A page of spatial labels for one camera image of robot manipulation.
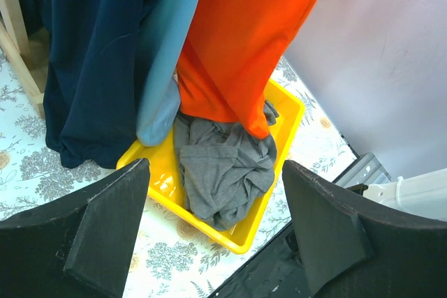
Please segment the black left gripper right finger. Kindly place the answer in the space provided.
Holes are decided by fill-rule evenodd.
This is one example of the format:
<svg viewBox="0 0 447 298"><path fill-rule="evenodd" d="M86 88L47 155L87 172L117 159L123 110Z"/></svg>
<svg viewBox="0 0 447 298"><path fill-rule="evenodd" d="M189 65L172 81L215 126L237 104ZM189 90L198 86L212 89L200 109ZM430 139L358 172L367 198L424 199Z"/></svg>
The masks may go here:
<svg viewBox="0 0 447 298"><path fill-rule="evenodd" d="M446 223L369 200L285 161L282 180L313 297L445 297Z"/></svg>

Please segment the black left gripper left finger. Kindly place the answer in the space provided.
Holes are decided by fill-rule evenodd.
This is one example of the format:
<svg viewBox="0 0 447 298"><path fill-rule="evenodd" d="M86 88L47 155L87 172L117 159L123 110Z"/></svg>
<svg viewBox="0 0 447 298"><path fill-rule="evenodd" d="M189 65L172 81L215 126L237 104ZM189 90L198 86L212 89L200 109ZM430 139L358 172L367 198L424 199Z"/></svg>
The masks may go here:
<svg viewBox="0 0 447 298"><path fill-rule="evenodd" d="M2 297L122 297L149 161L1 222Z"/></svg>

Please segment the orange shorts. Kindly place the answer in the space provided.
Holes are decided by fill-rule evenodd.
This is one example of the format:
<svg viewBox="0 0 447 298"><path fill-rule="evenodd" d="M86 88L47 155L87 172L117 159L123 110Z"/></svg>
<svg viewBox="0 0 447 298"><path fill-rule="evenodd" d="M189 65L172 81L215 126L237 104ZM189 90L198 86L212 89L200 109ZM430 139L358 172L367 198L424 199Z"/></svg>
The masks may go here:
<svg viewBox="0 0 447 298"><path fill-rule="evenodd" d="M198 0L177 63L183 113L268 136L264 89L317 0Z"/></svg>

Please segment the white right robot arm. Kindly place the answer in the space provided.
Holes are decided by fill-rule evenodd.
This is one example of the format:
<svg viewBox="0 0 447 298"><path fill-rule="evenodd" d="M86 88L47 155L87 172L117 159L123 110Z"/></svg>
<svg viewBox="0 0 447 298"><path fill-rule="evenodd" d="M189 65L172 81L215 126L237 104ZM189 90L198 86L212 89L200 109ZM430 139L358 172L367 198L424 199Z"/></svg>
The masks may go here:
<svg viewBox="0 0 447 298"><path fill-rule="evenodd" d="M408 214L446 220L446 170L436 170L415 177L398 177L384 184L370 184L360 194L384 206Z"/></svg>

